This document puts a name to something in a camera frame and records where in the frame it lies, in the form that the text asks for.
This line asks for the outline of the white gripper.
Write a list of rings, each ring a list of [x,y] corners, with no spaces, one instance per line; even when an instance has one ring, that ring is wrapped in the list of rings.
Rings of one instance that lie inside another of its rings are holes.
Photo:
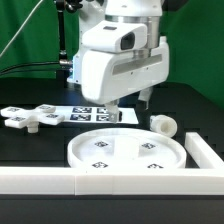
[[[162,36],[159,46],[147,58],[135,59],[134,52],[112,54],[89,50],[82,61],[82,94],[96,104],[106,104],[109,121],[119,121],[119,108],[111,102],[138,92],[139,101],[148,102],[156,84],[169,73],[169,47]]]

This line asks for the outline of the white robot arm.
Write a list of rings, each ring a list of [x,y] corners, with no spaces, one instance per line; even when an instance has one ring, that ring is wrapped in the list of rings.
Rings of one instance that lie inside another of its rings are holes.
[[[122,119],[119,100],[137,92],[148,101],[169,73],[169,46],[159,34],[165,0],[84,0],[79,50],[68,81],[103,105],[109,120]]]

